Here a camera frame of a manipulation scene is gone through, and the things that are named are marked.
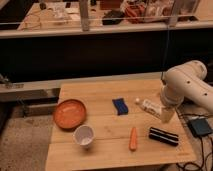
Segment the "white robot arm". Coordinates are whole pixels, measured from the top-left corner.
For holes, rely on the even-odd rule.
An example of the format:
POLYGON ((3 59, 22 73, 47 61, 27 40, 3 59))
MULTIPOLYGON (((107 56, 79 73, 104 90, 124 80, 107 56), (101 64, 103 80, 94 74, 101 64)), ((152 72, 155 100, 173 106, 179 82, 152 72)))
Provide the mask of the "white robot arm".
POLYGON ((213 86, 204 79, 206 66, 199 60, 192 60, 174 66, 164 73, 160 99, 166 108, 176 108, 185 98, 213 114, 213 86))

